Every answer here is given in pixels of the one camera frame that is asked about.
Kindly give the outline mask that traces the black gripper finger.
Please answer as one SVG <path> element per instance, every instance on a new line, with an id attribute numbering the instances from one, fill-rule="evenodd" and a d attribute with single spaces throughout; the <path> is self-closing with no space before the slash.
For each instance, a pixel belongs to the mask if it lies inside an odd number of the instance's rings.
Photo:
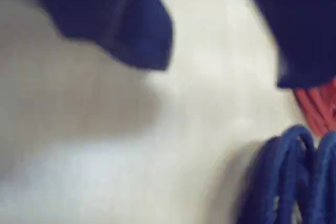
<path id="1" fill-rule="evenodd" d="M 39 0 L 66 38 L 93 42 L 122 63 L 166 70 L 172 20 L 161 0 Z"/>
<path id="2" fill-rule="evenodd" d="M 278 87 L 316 87 L 335 77 L 335 0 L 254 1 L 278 45 Z"/>

